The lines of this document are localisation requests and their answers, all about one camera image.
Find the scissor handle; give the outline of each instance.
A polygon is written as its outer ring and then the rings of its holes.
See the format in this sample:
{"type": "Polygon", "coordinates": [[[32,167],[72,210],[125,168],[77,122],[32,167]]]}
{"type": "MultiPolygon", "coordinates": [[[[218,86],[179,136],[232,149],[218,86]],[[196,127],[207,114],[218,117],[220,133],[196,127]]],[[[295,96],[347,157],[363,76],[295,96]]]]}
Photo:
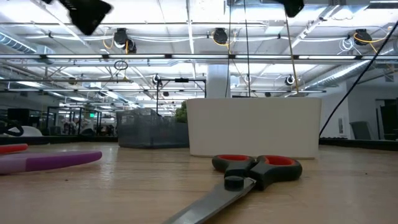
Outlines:
{"type": "Polygon", "coordinates": [[[284,156],[259,156],[257,165],[249,171],[249,177],[255,179],[260,190],[274,182],[297,180],[303,168],[295,159],[284,156]]]}
{"type": "Polygon", "coordinates": [[[11,121],[10,119],[2,118],[2,117],[0,117],[0,121],[7,123],[6,127],[0,128],[0,134],[8,134],[8,135],[15,136],[15,137],[19,137],[24,134],[24,129],[17,122],[14,122],[14,121],[11,121]],[[13,127],[17,128],[18,132],[9,131],[13,127]]]}
{"type": "Polygon", "coordinates": [[[256,161],[253,157],[245,155],[217,155],[213,157],[211,163],[217,171],[224,172],[224,177],[247,177],[249,169],[256,164],[256,161]]]}

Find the wooden table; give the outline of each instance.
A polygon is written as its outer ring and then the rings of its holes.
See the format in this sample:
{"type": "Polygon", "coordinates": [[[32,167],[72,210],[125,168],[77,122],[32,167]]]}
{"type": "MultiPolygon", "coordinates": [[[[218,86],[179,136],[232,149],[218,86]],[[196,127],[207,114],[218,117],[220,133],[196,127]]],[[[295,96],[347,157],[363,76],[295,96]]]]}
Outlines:
{"type": "MultiPolygon", "coordinates": [[[[99,162],[0,176],[8,223],[161,223],[222,181],[188,149],[119,149],[116,143],[32,146],[30,152],[101,150],[99,162]]],[[[299,181],[251,192],[208,223],[396,223],[398,153],[321,147],[299,181]]]]}

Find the purple handle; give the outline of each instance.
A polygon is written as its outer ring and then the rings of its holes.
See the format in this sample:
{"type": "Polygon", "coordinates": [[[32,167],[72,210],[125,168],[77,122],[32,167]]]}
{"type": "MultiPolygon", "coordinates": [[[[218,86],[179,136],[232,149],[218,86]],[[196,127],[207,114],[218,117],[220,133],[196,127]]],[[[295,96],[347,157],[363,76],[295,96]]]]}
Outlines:
{"type": "Polygon", "coordinates": [[[102,152],[23,153],[0,157],[0,174],[59,169],[94,162],[102,152]]]}

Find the white planter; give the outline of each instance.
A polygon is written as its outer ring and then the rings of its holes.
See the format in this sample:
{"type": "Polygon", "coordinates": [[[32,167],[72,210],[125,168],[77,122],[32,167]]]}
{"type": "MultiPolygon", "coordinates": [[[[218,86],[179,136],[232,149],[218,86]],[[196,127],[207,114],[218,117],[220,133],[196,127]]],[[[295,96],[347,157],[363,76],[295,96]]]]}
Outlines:
{"type": "Polygon", "coordinates": [[[319,98],[192,99],[187,111],[193,156],[317,156],[319,98]]]}

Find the wire mesh container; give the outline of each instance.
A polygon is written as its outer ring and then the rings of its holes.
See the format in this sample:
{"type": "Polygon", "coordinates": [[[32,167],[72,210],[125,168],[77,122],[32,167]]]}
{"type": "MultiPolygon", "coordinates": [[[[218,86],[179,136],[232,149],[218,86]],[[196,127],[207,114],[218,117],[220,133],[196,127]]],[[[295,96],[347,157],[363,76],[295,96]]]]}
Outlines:
{"type": "Polygon", "coordinates": [[[116,113],[118,141],[121,147],[161,149],[189,147],[188,124],[173,117],[159,116],[152,109],[134,109],[116,113]]]}

